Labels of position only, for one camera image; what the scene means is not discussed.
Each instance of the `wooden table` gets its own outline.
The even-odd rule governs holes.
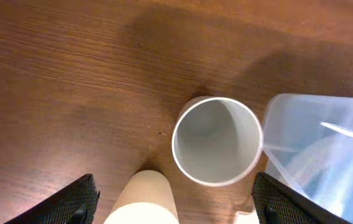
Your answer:
[[[180,223],[230,223],[267,159],[200,186],[172,158],[177,114],[214,95],[263,119],[285,92],[353,96],[353,1],[0,1],[0,223],[85,173],[102,223],[140,169],[168,177]]]

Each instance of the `white cylindrical object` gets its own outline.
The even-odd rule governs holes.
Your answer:
[[[177,209],[167,178],[152,170],[135,174],[104,223],[178,224]]]
[[[262,141],[261,125],[246,105],[230,98],[201,96],[183,107],[172,151],[187,177],[219,187],[237,182],[254,168]]]

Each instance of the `brown wooden surface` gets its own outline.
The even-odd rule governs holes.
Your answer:
[[[139,169],[162,171],[180,223],[230,223],[257,168],[221,188],[172,158],[190,98],[263,119],[277,93],[353,96],[353,1],[0,1],[0,223],[85,173],[95,223]]]

